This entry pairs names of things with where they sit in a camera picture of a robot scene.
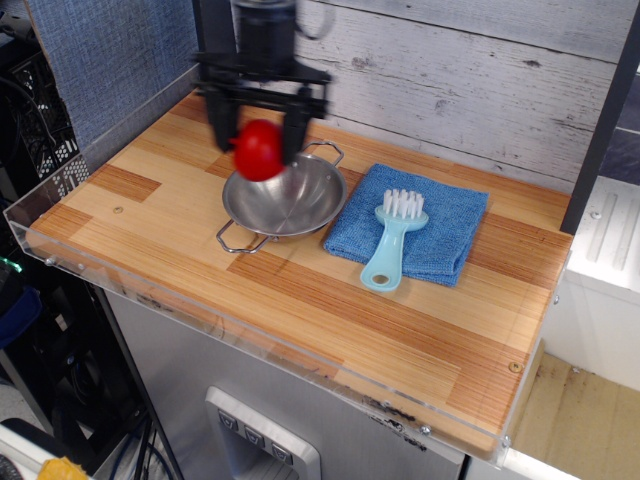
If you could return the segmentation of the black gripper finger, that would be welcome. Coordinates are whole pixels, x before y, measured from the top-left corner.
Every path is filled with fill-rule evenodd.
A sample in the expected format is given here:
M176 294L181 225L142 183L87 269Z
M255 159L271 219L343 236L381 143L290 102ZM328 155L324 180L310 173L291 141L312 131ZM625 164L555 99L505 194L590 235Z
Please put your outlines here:
M206 92L209 123L214 132L216 144L227 152L233 148L231 140L238 134L238 118L242 101L224 92Z
M307 126L312 118L309 107L288 107L282 124L282 162L291 164L302 150Z

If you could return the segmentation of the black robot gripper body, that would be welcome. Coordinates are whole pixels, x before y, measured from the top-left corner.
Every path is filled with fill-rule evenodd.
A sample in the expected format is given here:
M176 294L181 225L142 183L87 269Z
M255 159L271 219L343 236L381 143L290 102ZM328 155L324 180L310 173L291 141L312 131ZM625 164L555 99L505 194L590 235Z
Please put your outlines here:
M303 118L327 114L327 72L296 58L297 35L302 33L295 9L236 9L229 52L209 48L195 55L201 65L198 90L206 98L213 120L235 120L242 105Z

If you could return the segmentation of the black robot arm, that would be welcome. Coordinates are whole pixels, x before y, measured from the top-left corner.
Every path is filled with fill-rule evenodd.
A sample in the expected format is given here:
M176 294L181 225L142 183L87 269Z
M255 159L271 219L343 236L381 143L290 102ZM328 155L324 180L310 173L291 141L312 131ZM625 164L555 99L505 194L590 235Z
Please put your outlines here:
M217 146L232 148L244 105L279 111L285 165L303 148L308 123L328 109L329 73L296 58L303 34L295 1L195 1L197 93Z

